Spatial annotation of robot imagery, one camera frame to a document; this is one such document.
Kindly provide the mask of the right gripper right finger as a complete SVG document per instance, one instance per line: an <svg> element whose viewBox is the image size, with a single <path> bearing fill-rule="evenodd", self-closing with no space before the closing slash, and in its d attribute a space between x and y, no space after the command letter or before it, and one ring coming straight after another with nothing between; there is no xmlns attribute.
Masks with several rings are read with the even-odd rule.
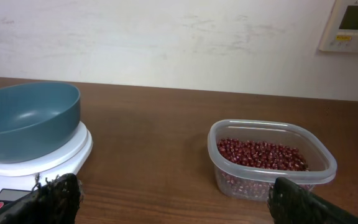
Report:
<svg viewBox="0 0 358 224"><path fill-rule="evenodd" d="M358 224L358 217L279 177L268 193L268 209L275 224Z"/></svg>

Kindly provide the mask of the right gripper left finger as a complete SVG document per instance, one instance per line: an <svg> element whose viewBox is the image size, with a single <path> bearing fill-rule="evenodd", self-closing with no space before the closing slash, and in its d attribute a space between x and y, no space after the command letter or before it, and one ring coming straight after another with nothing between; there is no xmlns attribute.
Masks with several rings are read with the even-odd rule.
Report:
<svg viewBox="0 0 358 224"><path fill-rule="evenodd" d="M55 179L40 182L36 174L35 185L29 194L0 209L3 223L74 223L83 200L81 183L72 173L57 175Z"/></svg>

